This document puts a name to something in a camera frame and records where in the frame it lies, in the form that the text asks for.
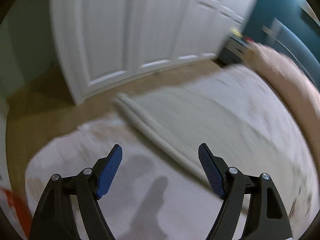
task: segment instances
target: gray headboard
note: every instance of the gray headboard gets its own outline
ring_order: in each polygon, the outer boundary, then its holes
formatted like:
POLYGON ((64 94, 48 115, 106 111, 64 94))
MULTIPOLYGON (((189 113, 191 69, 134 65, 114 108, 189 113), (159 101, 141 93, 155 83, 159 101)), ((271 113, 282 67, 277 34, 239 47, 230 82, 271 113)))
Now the gray headboard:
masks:
POLYGON ((285 25, 273 20, 267 45, 290 57, 305 75, 320 89, 320 63, 307 46, 285 25))

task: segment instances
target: brown carpet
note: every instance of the brown carpet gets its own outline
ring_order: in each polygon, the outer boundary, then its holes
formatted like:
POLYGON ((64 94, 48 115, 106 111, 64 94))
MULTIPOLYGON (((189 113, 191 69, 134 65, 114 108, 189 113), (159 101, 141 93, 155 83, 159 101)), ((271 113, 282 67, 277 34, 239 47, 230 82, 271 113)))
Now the brown carpet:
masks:
POLYGON ((75 106, 60 69, 51 69, 8 100, 6 154, 12 190, 25 200, 24 173, 30 159, 53 138, 111 111, 116 93, 133 96, 167 85, 178 86, 219 70, 210 60, 184 64, 107 90, 75 106))

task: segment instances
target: white furniture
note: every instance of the white furniture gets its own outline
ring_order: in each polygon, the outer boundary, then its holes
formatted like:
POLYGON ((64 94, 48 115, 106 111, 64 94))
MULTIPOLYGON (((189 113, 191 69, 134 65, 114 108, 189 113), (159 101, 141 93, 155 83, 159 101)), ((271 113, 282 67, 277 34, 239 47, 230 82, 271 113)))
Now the white furniture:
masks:
POLYGON ((256 0, 51 0, 60 65, 76 104, 112 86, 215 57, 256 0))

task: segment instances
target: blue gripper pad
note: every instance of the blue gripper pad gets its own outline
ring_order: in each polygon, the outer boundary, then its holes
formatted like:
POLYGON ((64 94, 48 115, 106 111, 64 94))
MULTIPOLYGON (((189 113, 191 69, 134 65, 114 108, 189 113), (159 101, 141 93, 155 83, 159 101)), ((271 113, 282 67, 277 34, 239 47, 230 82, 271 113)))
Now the blue gripper pad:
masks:
POLYGON ((96 190, 96 196, 98 199, 102 198, 103 195, 107 194, 113 178, 118 170, 120 162, 122 160, 122 148, 117 145, 113 153, 111 152, 111 157, 107 162, 106 166, 103 168, 100 176, 98 177, 98 186, 96 190))
POLYGON ((201 144, 198 149, 198 155, 202 168, 204 169, 213 192, 219 195, 219 198, 223 199, 226 194, 223 189, 223 177, 209 154, 210 153, 207 152, 201 144))

